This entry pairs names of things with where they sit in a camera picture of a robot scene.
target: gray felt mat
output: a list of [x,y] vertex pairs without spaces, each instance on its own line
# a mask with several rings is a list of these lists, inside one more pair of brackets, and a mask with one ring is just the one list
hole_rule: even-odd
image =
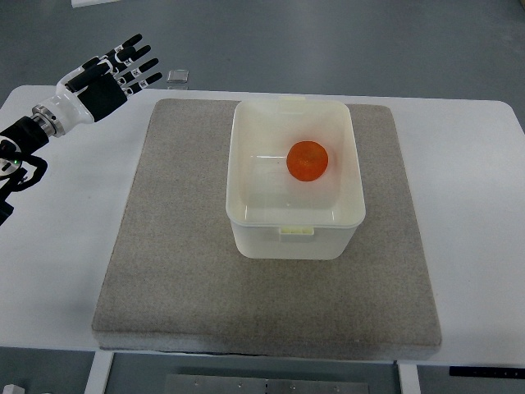
[[153,111],[93,320],[107,349],[423,359],[441,343],[394,119],[350,105],[367,216],[330,261],[256,260],[225,211],[237,102]]

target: metal plate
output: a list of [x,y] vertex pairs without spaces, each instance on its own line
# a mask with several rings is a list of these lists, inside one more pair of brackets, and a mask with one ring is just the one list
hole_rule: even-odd
[[204,375],[166,377],[164,394],[368,394],[366,383],[276,380]]

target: orange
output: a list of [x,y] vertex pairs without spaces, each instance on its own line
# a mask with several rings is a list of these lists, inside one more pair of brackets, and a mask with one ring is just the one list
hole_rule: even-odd
[[300,181],[315,181],[328,166],[328,153],[317,142],[301,141],[290,149],[286,166],[290,174]]

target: robotic finger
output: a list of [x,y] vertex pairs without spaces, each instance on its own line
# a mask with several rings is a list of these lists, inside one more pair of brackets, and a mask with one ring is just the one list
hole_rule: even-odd
[[[126,71],[151,50],[149,45],[135,49],[141,39],[141,34],[134,35],[106,54],[92,57],[64,76],[56,94],[34,106],[31,117],[22,117],[0,132],[0,181],[7,180],[0,186],[0,225],[13,211],[7,196],[36,184],[45,173],[47,163],[33,152],[46,145],[49,137],[60,137],[80,123],[100,121],[130,96],[162,78],[157,72],[135,82],[158,64],[156,58]],[[35,167],[29,180],[25,179],[24,163]]]

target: gray floor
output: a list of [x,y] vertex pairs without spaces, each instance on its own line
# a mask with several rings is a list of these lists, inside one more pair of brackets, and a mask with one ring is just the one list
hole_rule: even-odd
[[[67,0],[3,1],[0,103],[19,85],[55,85],[139,32],[153,47],[151,57],[160,59],[160,71],[189,70],[190,89],[501,100],[525,127],[525,10],[519,0],[120,0],[78,9]],[[29,353],[20,357],[33,360]],[[119,392],[116,382],[158,376],[157,359],[148,359],[142,374],[126,373],[136,370],[130,360],[116,357],[108,392]],[[170,370],[178,370],[175,364]],[[298,373],[279,362],[266,371],[280,367]],[[0,362],[0,377],[7,368]],[[311,364],[301,368],[317,371]],[[338,377],[351,376],[339,368]],[[444,383],[442,370],[427,372],[423,394],[501,383],[469,379],[457,389]],[[439,389],[429,388],[440,382]]]
[[93,357],[92,351],[0,347],[0,390],[15,384],[25,394],[82,393]]

